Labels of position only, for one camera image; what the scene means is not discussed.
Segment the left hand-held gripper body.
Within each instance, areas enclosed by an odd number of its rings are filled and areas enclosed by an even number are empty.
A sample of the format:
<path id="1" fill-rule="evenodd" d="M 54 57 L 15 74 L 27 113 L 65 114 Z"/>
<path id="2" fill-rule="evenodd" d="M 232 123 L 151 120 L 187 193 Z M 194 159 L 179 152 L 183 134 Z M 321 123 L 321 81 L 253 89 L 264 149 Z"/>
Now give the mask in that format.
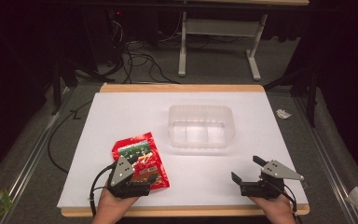
<path id="1" fill-rule="evenodd" d="M 107 180 L 109 192 L 120 199 L 147 196 L 151 185 L 147 181 L 133 182 L 131 179 L 134 173 L 135 169 L 127 158 L 120 157 L 114 162 L 114 168 Z"/>

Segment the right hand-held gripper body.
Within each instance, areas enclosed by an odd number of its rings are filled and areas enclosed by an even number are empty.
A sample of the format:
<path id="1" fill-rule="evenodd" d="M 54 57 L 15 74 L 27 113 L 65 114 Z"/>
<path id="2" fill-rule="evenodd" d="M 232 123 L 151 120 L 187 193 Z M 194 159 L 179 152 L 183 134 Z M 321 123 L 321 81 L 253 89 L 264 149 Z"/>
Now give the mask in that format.
<path id="1" fill-rule="evenodd" d="M 284 192 L 285 179 L 302 181 L 304 176 L 279 161 L 267 161 L 265 166 L 261 166 L 258 181 L 242 181 L 240 184 L 241 195 L 247 197 L 275 199 Z"/>

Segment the red snack packet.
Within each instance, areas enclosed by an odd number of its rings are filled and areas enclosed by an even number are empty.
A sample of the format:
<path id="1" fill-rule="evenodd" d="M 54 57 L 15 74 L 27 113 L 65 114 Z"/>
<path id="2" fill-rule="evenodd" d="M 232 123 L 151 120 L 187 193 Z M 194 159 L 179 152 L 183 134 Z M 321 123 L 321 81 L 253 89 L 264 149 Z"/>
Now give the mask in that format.
<path id="1" fill-rule="evenodd" d="M 134 155 L 138 156 L 138 160 L 132 165 L 134 174 L 131 180 L 133 182 L 145 182 L 152 175 L 157 175 L 157 180 L 151 185 L 151 189 L 165 189 L 170 186 L 152 133 L 116 141 L 112 148 L 112 156 L 115 161 L 119 157 L 129 159 Z"/>

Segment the clear plastic container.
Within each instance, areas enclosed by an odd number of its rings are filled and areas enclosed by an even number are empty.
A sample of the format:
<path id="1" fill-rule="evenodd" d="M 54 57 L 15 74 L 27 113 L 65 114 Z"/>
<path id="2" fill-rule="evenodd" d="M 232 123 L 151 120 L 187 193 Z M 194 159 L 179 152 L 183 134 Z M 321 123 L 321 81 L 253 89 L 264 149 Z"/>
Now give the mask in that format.
<path id="1" fill-rule="evenodd" d="M 168 134 L 173 147 L 227 147 L 236 134 L 232 110 L 221 105 L 172 105 Z"/>

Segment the person's right hand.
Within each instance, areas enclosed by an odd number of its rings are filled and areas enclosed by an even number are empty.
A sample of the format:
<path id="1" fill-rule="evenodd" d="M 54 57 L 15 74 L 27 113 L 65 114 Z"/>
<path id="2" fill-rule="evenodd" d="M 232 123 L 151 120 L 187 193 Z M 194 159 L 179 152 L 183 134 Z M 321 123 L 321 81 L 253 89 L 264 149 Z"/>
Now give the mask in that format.
<path id="1" fill-rule="evenodd" d="M 296 224 L 290 201 L 283 195 L 275 199 L 250 197 L 264 212 L 271 224 Z"/>

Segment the person's left hand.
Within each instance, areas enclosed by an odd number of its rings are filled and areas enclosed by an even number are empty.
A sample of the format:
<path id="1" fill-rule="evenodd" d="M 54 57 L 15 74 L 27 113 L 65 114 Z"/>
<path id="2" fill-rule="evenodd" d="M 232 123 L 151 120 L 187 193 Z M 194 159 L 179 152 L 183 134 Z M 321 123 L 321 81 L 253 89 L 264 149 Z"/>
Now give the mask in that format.
<path id="1" fill-rule="evenodd" d="M 104 189 L 91 224 L 116 224 L 137 201 L 138 197 L 116 198 L 108 189 Z"/>

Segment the white table mat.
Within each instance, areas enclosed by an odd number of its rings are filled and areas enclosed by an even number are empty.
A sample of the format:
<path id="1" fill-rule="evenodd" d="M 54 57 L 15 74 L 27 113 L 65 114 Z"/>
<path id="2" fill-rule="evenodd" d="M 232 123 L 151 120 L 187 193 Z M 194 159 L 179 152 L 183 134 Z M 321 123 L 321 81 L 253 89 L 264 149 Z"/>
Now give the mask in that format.
<path id="1" fill-rule="evenodd" d="M 223 105 L 231 108 L 235 136 L 225 148 L 172 147 L 168 135 L 173 105 Z M 254 155 L 291 166 L 292 160 L 263 92 L 101 92 L 95 95 L 58 206 L 90 205 L 90 188 L 106 178 L 116 141 L 151 133 L 170 185 L 137 202 L 139 207 L 246 205 L 231 176 L 256 181 Z"/>

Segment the black metal stand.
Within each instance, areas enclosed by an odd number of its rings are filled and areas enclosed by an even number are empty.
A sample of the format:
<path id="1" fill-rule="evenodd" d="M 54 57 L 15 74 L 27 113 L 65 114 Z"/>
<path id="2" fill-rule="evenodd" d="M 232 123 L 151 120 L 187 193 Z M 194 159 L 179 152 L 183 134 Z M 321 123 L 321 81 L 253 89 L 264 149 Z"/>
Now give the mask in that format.
<path id="1" fill-rule="evenodd" d="M 62 107 L 62 85 L 68 88 L 75 88 L 77 79 L 71 61 L 57 59 L 52 70 L 53 115 L 56 115 Z"/>
<path id="2" fill-rule="evenodd" d="M 316 102 L 316 90 L 318 81 L 318 68 L 300 68 L 295 72 L 288 73 L 282 77 L 271 81 L 263 86 L 265 91 L 272 90 L 275 87 L 285 85 L 287 83 L 292 84 L 290 90 L 291 95 L 294 97 L 307 96 L 306 106 L 306 118 L 309 124 L 315 126 L 314 110 L 317 105 Z"/>

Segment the metal floor rail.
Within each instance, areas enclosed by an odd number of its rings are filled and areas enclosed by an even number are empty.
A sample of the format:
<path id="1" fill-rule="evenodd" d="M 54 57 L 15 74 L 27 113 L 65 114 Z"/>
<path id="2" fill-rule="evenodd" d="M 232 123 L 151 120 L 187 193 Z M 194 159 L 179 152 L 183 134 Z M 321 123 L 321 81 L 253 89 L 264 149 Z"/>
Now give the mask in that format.
<path id="1" fill-rule="evenodd" d="M 303 101 L 298 97 L 295 97 L 293 101 L 301 115 L 301 118 L 305 122 L 307 129 L 310 132 L 310 136 L 313 140 L 314 145 L 316 146 L 316 151 L 319 160 L 322 163 L 324 173 L 328 179 L 332 191 L 335 194 L 335 197 L 337 199 L 341 211 L 344 214 L 344 217 L 346 218 L 348 224 L 358 224 L 357 210 L 353 207 L 352 204 L 346 201 L 346 197 L 348 196 L 348 191 L 344 186 L 344 183 L 342 182 L 341 178 L 339 177 L 337 169 L 335 168 L 333 162 L 331 161 L 323 145 L 320 135 L 317 133 L 316 129 L 310 124 L 310 121 L 307 117 L 307 109 L 303 105 Z"/>
<path id="2" fill-rule="evenodd" d="M 0 217 L 0 224 L 7 224 L 21 195 L 25 191 L 44 153 L 45 144 L 61 112 L 72 97 L 75 89 L 65 87 L 55 92 L 48 89 L 48 101 L 25 125 L 14 146 L 0 165 L 3 176 L 0 179 L 7 187 L 13 206 Z"/>

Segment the white desk frame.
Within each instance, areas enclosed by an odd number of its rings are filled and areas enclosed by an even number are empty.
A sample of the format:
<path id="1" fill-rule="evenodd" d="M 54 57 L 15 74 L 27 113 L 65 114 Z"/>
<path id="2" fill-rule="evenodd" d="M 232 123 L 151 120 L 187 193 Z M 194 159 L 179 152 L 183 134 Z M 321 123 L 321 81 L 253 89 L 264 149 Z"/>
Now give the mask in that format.
<path id="1" fill-rule="evenodd" d="M 221 35 L 234 37 L 251 37 L 253 46 L 245 51 L 253 80 L 261 79 L 255 53 L 263 34 L 268 15 L 262 14 L 258 21 L 220 21 L 189 19 L 182 13 L 181 48 L 179 52 L 178 76 L 186 75 L 186 37 L 188 35 Z"/>

